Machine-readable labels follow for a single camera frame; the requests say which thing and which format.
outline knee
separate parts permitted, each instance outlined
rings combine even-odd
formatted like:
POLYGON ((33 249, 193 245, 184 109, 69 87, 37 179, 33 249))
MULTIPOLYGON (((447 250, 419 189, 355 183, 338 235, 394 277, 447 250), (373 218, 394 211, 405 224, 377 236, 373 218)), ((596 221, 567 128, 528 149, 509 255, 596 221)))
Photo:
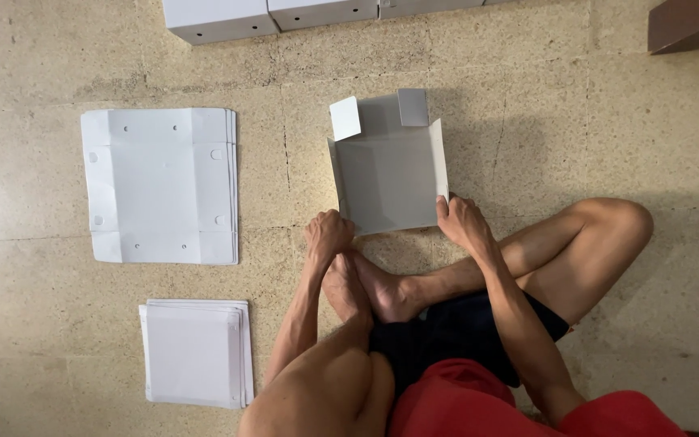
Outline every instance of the knee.
POLYGON ((589 221, 604 223, 646 244, 654 232, 654 217, 643 205, 625 199, 594 197, 573 205, 589 221))

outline tile floor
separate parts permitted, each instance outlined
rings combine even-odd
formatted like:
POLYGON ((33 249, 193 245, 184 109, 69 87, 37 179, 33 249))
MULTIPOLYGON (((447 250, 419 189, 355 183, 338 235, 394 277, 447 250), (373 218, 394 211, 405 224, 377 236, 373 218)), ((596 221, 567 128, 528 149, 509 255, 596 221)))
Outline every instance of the tile floor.
MULTIPOLYGON (((501 235, 585 196, 656 232, 561 342, 590 397, 646 392, 699 431, 699 51, 650 57, 659 0, 526 0, 190 47, 159 0, 0 0, 0 435, 233 435, 239 413, 144 399, 137 304, 252 301, 256 372, 304 250, 335 206, 328 105, 426 87, 455 191, 501 235), (95 262, 79 115, 239 114, 241 265, 95 262)), ((437 229, 359 242, 394 272, 461 256, 437 229)), ((321 329, 336 322, 321 308, 321 329)))

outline stack of box lids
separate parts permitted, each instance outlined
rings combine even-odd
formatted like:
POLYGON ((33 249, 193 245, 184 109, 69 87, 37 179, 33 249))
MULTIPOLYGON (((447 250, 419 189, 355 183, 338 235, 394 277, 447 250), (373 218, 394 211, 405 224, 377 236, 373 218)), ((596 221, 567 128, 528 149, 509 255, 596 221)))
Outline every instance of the stack of box lids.
POLYGON ((230 409, 252 402, 246 301, 148 299, 139 316, 149 401, 230 409))
POLYGON ((80 117, 93 254, 117 263, 238 263, 236 113, 80 117))

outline white cardboard box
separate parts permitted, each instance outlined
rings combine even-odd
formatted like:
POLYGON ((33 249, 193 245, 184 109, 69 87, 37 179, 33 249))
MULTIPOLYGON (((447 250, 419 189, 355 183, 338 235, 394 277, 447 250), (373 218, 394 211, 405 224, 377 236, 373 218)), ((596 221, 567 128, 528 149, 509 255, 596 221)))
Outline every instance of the white cardboard box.
POLYGON ((238 263, 235 114, 186 108, 80 117, 97 261, 238 263))
POLYGON ((328 140, 339 212, 356 235, 436 225, 449 196, 441 119, 428 124, 424 89, 331 105, 328 140))
POLYGON ((438 13, 483 4, 485 0, 379 0, 379 18, 438 13))
POLYGON ((377 0, 269 0, 269 13, 282 30, 377 17, 377 0))
POLYGON ((191 45, 278 34, 267 0, 163 0, 166 27, 191 45))

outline leg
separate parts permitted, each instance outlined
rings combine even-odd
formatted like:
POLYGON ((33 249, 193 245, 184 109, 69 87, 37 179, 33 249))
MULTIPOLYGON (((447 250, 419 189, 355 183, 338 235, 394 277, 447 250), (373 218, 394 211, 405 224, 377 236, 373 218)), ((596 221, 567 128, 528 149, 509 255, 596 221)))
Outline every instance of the leg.
MULTIPOLYGON (((627 270, 651 238, 652 216, 634 202, 577 202, 500 242, 519 287, 574 324, 627 270)), ((426 307, 485 287, 469 257, 435 272, 398 276, 354 254, 364 288, 386 322, 409 320, 426 307)))
POLYGON ((368 354, 371 308, 349 258, 335 258, 322 289, 344 324, 277 375, 245 412, 240 436, 383 435, 392 374, 368 354))

